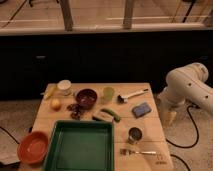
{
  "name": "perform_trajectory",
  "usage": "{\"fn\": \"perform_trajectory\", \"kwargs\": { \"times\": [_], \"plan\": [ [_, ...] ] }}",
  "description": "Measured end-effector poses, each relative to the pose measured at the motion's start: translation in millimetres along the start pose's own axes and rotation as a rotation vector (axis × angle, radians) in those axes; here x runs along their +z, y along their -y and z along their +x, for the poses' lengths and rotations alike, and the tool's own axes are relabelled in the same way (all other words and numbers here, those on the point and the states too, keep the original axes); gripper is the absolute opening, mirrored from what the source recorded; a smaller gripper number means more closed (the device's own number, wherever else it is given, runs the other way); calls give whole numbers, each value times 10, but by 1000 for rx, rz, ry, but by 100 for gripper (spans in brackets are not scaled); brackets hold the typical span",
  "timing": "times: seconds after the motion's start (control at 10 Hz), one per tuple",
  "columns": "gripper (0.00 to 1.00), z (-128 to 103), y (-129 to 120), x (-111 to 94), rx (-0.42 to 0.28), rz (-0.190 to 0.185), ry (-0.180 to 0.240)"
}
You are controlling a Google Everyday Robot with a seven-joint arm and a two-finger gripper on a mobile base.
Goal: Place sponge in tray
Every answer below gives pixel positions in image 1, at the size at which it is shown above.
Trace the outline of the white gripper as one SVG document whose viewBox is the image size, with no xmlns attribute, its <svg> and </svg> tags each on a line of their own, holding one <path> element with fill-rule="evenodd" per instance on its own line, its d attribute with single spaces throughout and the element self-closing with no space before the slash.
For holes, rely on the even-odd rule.
<svg viewBox="0 0 213 171">
<path fill-rule="evenodd" d="M 177 115 L 174 109 L 183 105 L 185 99 L 170 88 L 164 88 L 158 95 L 158 99 L 160 100 L 160 113 L 162 116 L 168 115 L 166 126 L 170 126 Z"/>
</svg>

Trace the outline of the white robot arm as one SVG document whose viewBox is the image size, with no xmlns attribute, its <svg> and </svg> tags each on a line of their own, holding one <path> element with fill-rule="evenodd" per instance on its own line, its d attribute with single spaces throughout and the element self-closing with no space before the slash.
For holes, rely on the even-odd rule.
<svg viewBox="0 0 213 171">
<path fill-rule="evenodd" d="M 166 76 L 167 86 L 158 95 L 159 117 L 164 127 L 175 119 L 175 109 L 190 100 L 213 115 L 213 88 L 206 84 L 209 72 L 202 63 L 191 63 L 171 70 Z"/>
</svg>

